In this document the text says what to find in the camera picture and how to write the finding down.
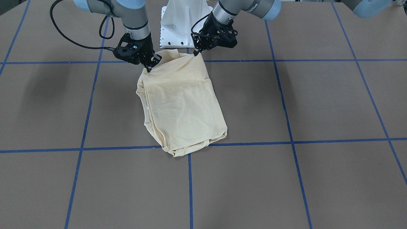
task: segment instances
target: cloth fold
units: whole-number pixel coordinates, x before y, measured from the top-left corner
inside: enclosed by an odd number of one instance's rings
[[[161,62],[150,73],[143,70],[136,91],[148,132],[174,157],[225,138],[228,128],[201,54],[157,54]]]

